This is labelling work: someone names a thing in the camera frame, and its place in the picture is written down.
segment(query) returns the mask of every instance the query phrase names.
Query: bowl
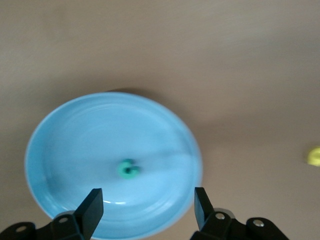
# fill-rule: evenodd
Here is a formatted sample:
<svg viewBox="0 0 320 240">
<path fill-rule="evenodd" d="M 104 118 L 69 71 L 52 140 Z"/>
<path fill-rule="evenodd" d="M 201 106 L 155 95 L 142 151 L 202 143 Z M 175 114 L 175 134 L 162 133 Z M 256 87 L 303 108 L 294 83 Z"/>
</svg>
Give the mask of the bowl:
<svg viewBox="0 0 320 240">
<path fill-rule="evenodd" d="M 135 240 L 173 225 L 193 202 L 202 160 L 174 113 L 123 92 L 78 97 L 37 126 L 25 155 L 29 189 L 54 218 L 102 188 L 104 214 L 93 238 Z"/>
</svg>

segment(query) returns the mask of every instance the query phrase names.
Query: green bead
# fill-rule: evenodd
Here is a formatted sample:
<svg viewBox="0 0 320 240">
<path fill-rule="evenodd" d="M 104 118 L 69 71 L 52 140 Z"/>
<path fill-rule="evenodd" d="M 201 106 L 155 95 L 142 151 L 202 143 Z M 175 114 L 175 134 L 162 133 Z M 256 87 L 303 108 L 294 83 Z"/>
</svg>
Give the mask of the green bead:
<svg viewBox="0 0 320 240">
<path fill-rule="evenodd" d="M 118 166 L 118 174 L 120 177 L 124 179 L 133 179 L 136 177 L 140 172 L 140 168 L 138 166 L 133 166 L 133 164 L 134 161 L 132 159 L 123 160 Z"/>
</svg>

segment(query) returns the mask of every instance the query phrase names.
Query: beige surface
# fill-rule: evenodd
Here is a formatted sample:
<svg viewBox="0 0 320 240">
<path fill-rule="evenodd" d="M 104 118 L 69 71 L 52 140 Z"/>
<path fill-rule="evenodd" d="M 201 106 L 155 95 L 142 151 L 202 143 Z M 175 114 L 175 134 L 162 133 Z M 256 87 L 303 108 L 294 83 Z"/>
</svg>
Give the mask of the beige surface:
<svg viewBox="0 0 320 240">
<path fill-rule="evenodd" d="M 126 89 L 167 106 L 201 148 L 203 186 L 241 222 L 320 237 L 319 1 L 0 2 L 0 229 L 49 218 L 24 177 L 31 133 L 50 111 Z M 191 209 L 150 239 L 187 240 Z"/>
</svg>

